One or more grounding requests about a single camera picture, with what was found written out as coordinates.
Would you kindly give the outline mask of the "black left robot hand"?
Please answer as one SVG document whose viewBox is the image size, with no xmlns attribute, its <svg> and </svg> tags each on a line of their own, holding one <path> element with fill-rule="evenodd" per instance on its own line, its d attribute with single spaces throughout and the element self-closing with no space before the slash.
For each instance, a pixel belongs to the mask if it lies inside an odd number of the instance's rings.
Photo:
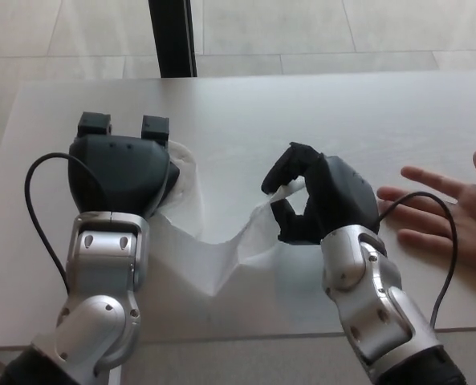
<svg viewBox="0 0 476 385">
<path fill-rule="evenodd" d="M 69 148 L 69 155 L 83 163 L 68 165 L 77 209 L 150 218 L 180 176 L 168 149 L 168 118 L 145 115 L 139 137 L 117 136 L 109 114 L 83 112 Z"/>
</svg>

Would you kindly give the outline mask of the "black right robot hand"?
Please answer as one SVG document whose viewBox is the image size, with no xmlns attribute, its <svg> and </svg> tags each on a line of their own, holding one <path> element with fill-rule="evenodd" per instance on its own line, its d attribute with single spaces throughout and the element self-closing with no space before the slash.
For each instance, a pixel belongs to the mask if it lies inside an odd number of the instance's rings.
<svg viewBox="0 0 476 385">
<path fill-rule="evenodd" d="M 349 225 L 379 233 L 372 186 L 340 157 L 326 156 L 309 145 L 290 143 L 265 176 L 261 190 L 275 193 L 300 176 L 308 194 L 302 214 L 296 213 L 287 199 L 271 204 L 281 242 L 318 245 L 329 233 Z"/>
</svg>

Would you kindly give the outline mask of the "bare person hand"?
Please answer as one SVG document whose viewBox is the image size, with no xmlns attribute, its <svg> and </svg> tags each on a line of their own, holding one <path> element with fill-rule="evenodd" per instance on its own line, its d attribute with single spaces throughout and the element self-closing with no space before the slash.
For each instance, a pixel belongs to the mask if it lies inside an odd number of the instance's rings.
<svg viewBox="0 0 476 385">
<path fill-rule="evenodd" d="M 476 151 L 472 157 L 476 169 Z M 453 199 L 449 208 L 458 232 L 458 260 L 476 270 L 476 184 L 441 174 L 404 166 L 401 175 Z M 452 233 L 444 210 L 429 197 L 414 197 L 397 206 L 389 215 L 400 228 L 397 240 L 406 247 L 449 257 Z"/>
</svg>

